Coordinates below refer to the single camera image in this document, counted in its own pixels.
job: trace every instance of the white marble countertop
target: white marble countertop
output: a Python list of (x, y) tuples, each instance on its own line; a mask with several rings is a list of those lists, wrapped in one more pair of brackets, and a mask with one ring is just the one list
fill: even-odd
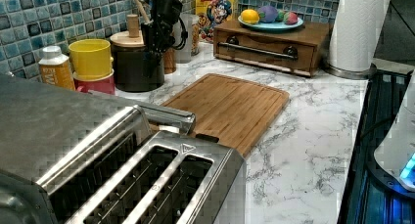
[(288, 105), (247, 158), (246, 223), (336, 223), (367, 81), (322, 70), (313, 78), (293, 76), (215, 59), (210, 44), (200, 50), (161, 88), (116, 94), (159, 105), (207, 73), (287, 91)]

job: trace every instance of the tile backsplash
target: tile backsplash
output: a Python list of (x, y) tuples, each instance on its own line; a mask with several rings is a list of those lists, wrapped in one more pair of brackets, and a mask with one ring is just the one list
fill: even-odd
[[(183, 12), (194, 5), (189, 0)], [(59, 45), (67, 54), (76, 40), (108, 39), (126, 30), (131, 12), (133, 0), (0, 0), (0, 73), (41, 81), (43, 47)]]
[[(313, 22), (333, 22), (339, 0), (239, 0), (242, 10), (272, 5)], [(109, 38), (126, 30), (126, 16), (136, 13), (132, 0), (0, 0), (0, 73), (40, 80), (40, 50), (85, 38)], [(183, 5), (195, 13), (195, 0)]]
[(339, 0), (239, 0), (240, 12), (266, 5), (293, 11), (305, 21), (334, 22)]

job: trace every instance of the blue light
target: blue light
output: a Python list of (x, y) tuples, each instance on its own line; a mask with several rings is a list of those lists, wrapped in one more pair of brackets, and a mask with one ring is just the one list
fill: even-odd
[(412, 169), (404, 168), (402, 170), (402, 172), (400, 173), (400, 178), (405, 179), (406, 177), (408, 177), (408, 175), (411, 172), (411, 170)]
[(408, 163), (406, 163), (406, 168), (408, 169), (412, 169), (415, 166), (415, 160), (411, 159), (408, 161)]

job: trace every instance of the bamboo cutting board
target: bamboo cutting board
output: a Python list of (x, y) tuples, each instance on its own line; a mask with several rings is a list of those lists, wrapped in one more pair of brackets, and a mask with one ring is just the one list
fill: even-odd
[(193, 112), (191, 134), (219, 138), (219, 144), (246, 157), (269, 124), (287, 104), (285, 91), (219, 74), (207, 74), (164, 106)]

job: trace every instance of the stainless steel toaster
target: stainless steel toaster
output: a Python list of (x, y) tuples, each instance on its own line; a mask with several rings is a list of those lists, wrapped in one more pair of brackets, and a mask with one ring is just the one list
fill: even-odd
[(244, 159), (136, 105), (0, 75), (0, 223), (244, 223)]

